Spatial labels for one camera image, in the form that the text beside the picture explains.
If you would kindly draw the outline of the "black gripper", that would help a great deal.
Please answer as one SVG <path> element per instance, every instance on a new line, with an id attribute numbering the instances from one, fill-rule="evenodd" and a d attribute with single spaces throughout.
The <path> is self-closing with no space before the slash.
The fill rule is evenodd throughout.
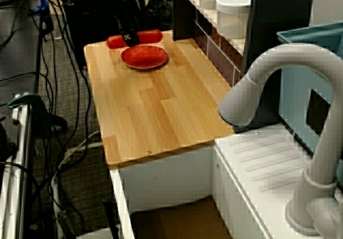
<path id="1" fill-rule="evenodd" d="M 140 4 L 137 0 L 114 0 L 114 16 L 120 35 L 128 47 L 140 44 L 136 28 L 136 14 L 139 11 Z"/>

